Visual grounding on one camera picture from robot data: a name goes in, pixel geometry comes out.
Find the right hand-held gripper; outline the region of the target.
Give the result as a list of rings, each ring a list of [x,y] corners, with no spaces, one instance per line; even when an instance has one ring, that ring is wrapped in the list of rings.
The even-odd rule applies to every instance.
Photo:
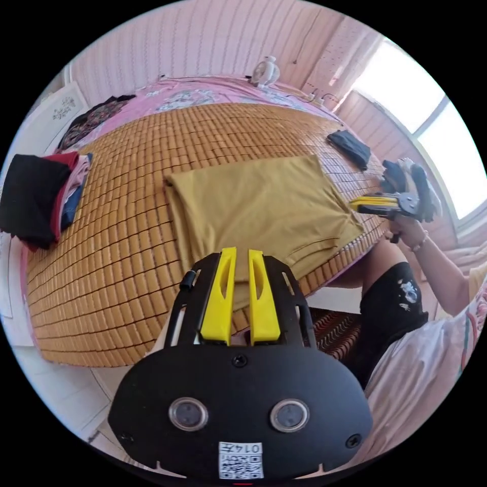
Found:
[[[389,222],[397,215],[414,218],[420,222],[418,220],[420,207],[420,200],[409,193],[367,194],[363,196],[363,199],[350,202],[350,208],[353,211],[360,214],[381,216]],[[397,244],[400,237],[390,230],[388,239],[391,243]]]

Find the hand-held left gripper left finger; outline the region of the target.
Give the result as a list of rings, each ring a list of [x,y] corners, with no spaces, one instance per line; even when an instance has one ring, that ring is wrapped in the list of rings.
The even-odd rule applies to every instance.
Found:
[[[204,341],[230,344],[236,256],[236,247],[223,248],[219,254],[200,328]]]

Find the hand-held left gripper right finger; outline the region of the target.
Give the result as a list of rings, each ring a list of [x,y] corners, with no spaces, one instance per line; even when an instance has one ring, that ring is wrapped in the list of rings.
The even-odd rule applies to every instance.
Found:
[[[248,262],[250,344],[262,345],[276,342],[280,338],[281,330],[263,253],[248,250]]]

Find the person's right hand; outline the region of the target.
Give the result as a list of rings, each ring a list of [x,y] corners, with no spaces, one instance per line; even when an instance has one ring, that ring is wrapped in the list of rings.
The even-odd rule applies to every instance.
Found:
[[[420,222],[403,215],[397,215],[390,220],[390,230],[393,234],[398,234],[412,252],[417,252],[428,239],[428,232]]]

